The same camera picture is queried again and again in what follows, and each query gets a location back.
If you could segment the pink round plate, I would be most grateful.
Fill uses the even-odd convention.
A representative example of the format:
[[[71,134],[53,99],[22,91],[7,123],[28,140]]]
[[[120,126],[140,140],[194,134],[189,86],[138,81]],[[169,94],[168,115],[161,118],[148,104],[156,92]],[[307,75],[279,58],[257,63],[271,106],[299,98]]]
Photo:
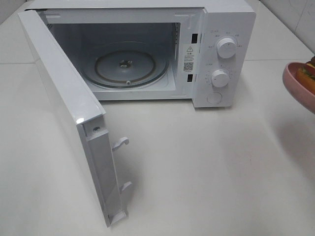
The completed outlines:
[[[300,84],[295,78],[296,72],[303,63],[290,62],[283,70],[283,84],[292,97],[298,101],[307,110],[315,113],[315,95],[307,90],[302,84]]]

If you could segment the burger with lettuce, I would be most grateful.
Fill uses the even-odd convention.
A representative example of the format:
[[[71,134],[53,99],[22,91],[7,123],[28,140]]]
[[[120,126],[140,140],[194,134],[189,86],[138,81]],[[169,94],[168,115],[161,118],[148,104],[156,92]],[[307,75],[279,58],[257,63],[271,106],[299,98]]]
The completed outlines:
[[[309,92],[315,94],[315,58],[305,63],[296,72],[296,80]]]

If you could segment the upper white power knob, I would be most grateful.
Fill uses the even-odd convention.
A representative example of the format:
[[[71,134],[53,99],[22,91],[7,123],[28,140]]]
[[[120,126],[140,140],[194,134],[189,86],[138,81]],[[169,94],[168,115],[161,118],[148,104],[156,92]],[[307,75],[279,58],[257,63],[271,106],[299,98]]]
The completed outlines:
[[[235,55],[237,41],[232,37],[224,37],[217,42],[216,49],[220,58],[228,59]]]

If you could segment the white timer knob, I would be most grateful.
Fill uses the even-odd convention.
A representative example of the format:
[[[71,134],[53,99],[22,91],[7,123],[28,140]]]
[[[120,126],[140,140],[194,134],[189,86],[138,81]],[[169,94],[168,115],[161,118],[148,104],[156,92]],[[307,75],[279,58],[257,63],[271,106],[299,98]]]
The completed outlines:
[[[211,75],[211,82],[214,87],[222,88],[229,83],[229,74],[226,70],[218,69]]]

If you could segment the white microwave oven body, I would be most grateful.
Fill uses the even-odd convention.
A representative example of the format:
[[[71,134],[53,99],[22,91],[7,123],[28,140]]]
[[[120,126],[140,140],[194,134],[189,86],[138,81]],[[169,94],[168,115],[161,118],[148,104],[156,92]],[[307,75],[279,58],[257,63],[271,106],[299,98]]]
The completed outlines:
[[[25,11],[41,15],[48,29],[100,101],[189,99],[196,108],[233,103],[256,14],[243,0],[36,0]],[[237,41],[228,59],[217,54],[224,37]],[[160,79],[129,89],[104,88],[82,73],[85,53],[118,42],[142,42],[165,50],[169,66]],[[196,68],[182,69],[182,46],[196,44]],[[217,88],[211,75],[226,70],[229,83]],[[219,104],[207,96],[219,92]]]

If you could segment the white warning label sticker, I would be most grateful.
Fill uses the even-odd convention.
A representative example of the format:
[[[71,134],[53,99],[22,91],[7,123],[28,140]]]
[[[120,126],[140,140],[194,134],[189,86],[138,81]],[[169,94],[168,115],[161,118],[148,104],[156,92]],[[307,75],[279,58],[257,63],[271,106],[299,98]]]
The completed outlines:
[[[182,46],[182,69],[185,73],[193,73],[196,68],[197,49],[196,44],[184,44]]]

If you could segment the glass microwave turntable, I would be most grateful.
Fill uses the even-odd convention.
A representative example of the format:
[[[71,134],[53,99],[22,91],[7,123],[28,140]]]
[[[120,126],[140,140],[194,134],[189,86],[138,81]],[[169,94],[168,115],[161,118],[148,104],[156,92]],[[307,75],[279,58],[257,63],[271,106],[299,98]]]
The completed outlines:
[[[137,88],[160,79],[169,62],[161,47],[142,42],[118,42],[85,53],[82,73],[93,84],[111,89]]]

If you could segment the white microwave door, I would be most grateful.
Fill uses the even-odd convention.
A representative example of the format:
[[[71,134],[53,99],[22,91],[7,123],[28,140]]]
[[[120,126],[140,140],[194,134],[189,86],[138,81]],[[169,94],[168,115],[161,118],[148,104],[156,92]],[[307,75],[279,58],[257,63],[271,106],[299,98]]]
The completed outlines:
[[[75,158],[94,194],[107,226],[126,217],[122,193],[131,182],[118,184],[113,153],[127,137],[111,144],[105,110],[34,10],[19,13],[45,91]]]

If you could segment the round white door button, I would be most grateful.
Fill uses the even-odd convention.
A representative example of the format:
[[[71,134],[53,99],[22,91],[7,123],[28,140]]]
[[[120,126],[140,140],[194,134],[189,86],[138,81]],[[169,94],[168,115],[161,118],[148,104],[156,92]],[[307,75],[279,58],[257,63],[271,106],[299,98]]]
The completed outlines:
[[[222,100],[222,94],[219,92],[214,92],[209,94],[206,99],[209,104],[219,104]]]

